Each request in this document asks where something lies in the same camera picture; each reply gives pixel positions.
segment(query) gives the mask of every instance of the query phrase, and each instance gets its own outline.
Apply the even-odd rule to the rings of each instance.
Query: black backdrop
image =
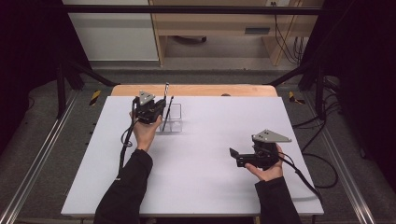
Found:
[[[28,108],[30,90],[55,80],[61,61],[91,67],[68,15],[39,10],[62,0],[0,2],[1,154]]]
[[[326,0],[325,7],[347,9],[351,0]],[[396,5],[391,0],[356,0],[326,44],[317,65],[339,77],[339,100],[367,158],[375,160],[396,191]],[[320,16],[303,62],[340,15]],[[312,84],[318,68],[302,79]]]

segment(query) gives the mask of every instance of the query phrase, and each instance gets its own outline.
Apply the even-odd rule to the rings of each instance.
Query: black rod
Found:
[[[177,14],[256,14],[256,15],[330,15],[336,9],[321,7],[226,7],[226,6],[109,6],[46,5],[51,12],[70,13],[177,13]]]

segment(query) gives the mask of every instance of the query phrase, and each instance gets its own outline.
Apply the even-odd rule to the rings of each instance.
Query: black jacket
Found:
[[[135,150],[99,203],[94,224],[137,224],[146,193],[152,158]],[[283,177],[256,184],[262,223],[301,223]]]

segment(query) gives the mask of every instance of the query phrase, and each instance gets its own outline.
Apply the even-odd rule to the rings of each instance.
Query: white table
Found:
[[[106,99],[63,215],[94,215],[118,173],[120,136],[130,124],[128,112],[133,99]],[[257,216],[260,204],[254,184],[258,179],[245,168],[236,167],[229,147],[239,153],[253,153],[251,135],[264,129],[292,140],[279,145],[312,184],[281,98],[176,96],[173,103],[182,106],[182,132],[157,133],[151,145],[154,166],[141,216]],[[127,149],[125,162],[134,146]],[[323,214],[318,198],[286,163],[284,176],[301,216]]]

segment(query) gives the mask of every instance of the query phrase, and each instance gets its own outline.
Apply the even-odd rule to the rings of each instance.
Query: person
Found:
[[[161,122],[162,117],[159,116],[152,124],[135,124],[136,150],[99,203],[93,219],[94,224],[139,223],[140,204],[145,196],[153,165],[148,151]],[[262,223],[301,223],[283,177],[282,161],[265,171],[248,163],[246,168],[260,180],[255,187],[261,204]]]

